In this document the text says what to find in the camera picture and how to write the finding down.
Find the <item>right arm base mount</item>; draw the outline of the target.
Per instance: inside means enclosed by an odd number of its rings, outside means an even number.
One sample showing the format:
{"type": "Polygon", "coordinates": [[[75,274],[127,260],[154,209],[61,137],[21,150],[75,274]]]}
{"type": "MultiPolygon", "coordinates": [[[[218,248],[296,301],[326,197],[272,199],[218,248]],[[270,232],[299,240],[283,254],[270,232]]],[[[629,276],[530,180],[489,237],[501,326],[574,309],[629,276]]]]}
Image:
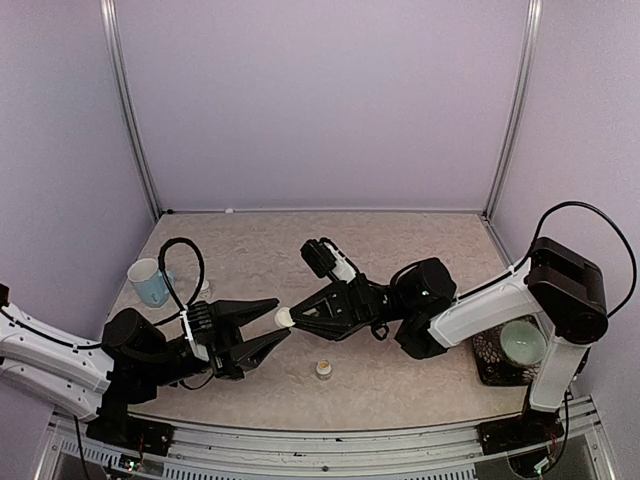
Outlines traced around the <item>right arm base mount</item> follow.
{"type": "Polygon", "coordinates": [[[517,450],[564,435],[559,414],[526,410],[517,416],[492,420],[477,426],[484,455],[517,450]]]}

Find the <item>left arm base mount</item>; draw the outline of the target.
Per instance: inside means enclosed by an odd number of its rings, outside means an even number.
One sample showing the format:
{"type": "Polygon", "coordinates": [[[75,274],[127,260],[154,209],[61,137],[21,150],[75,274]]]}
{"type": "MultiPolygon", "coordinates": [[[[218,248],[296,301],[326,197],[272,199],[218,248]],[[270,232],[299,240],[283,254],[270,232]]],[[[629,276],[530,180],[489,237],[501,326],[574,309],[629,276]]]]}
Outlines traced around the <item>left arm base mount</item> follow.
{"type": "Polygon", "coordinates": [[[166,457],[173,440],[174,427],[129,415],[116,420],[101,416],[87,424],[86,435],[112,446],[166,457]]]}

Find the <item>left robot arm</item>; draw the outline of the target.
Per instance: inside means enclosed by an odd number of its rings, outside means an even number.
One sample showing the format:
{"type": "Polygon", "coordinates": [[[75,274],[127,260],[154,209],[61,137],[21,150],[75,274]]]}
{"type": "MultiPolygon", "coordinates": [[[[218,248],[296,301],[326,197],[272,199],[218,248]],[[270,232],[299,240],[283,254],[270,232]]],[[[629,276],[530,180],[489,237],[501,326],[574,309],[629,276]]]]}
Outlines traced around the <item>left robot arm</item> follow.
{"type": "Polygon", "coordinates": [[[1,288],[1,375],[43,396],[85,424],[89,438],[163,455],[171,425],[137,419],[132,405],[156,399],[208,373],[241,380],[290,334],[282,328],[246,340],[243,326],[277,307],[257,301],[198,301],[182,312],[182,335],[167,339],[134,308],[118,312],[101,341],[69,335],[27,315],[1,288]]]}

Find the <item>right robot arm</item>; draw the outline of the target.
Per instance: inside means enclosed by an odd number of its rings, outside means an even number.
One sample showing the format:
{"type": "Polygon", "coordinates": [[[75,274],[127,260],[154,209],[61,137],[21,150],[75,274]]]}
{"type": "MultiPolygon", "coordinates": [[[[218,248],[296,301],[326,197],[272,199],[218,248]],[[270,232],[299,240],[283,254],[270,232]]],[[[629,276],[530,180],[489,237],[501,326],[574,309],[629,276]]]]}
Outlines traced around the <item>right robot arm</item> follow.
{"type": "Polygon", "coordinates": [[[551,424],[589,348],[609,326],[600,268],[558,242],[542,237],[519,264],[465,293],[436,258],[414,262],[388,284],[375,283],[328,238],[310,239],[301,256],[329,284],[293,307],[282,307],[277,325],[342,341],[368,327],[379,340],[388,325],[415,359],[440,355],[481,332],[532,316],[553,328],[541,367],[529,389],[527,409],[515,416],[514,438],[535,442],[551,424]]]}

